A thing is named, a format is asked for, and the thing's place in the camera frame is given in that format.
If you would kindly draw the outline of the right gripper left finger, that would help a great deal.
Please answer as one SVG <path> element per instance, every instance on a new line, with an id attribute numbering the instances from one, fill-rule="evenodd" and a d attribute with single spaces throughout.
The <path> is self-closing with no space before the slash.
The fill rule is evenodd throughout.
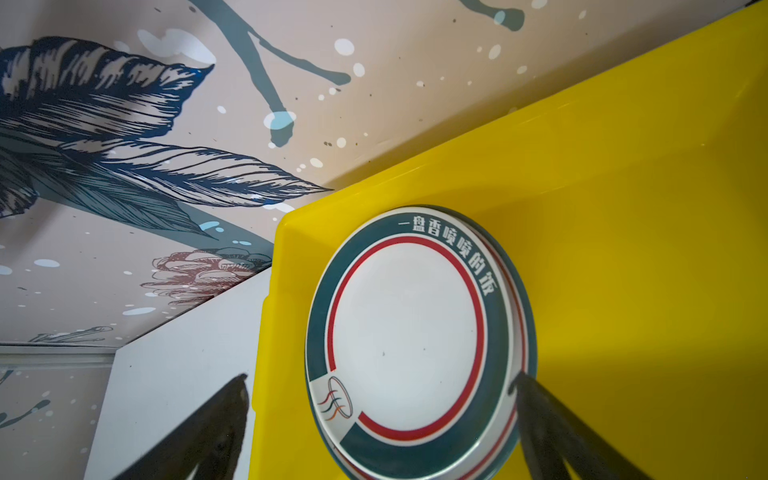
<path id="1" fill-rule="evenodd" d="M 232 479 L 249 409 L 246 374 L 227 382 L 119 479 Z"/>

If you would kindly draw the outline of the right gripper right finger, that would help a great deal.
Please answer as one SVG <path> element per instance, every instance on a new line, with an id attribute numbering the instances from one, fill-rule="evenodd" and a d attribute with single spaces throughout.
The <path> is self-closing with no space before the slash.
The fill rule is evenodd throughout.
<path id="1" fill-rule="evenodd" d="M 648 475 L 524 372 L 509 385 L 516 396 L 520 443 L 533 479 L 646 479 Z"/>

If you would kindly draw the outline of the white plate green rim lettered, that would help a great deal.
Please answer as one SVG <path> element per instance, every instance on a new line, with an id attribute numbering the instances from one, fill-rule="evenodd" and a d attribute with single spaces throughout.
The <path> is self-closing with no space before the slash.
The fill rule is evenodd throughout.
<path id="1" fill-rule="evenodd" d="M 504 399 L 511 402 L 512 409 L 501 417 L 501 420 L 504 421 L 504 429 L 495 438 L 493 446 L 470 472 L 462 476 L 462 479 L 492 479 L 501 471 L 504 463 L 513 451 L 517 449 L 520 442 L 519 395 L 514 389 L 513 381 L 521 372 L 526 373 L 532 378 L 537 376 L 538 352 L 536 330 L 528 294 L 509 255 L 483 226 L 469 217 L 463 217 L 462 220 L 482 239 L 486 247 L 491 250 L 493 258 L 501 264 L 501 271 L 514 304 L 515 354 L 511 365 L 511 377 L 506 382 L 503 390 L 505 394 Z"/>

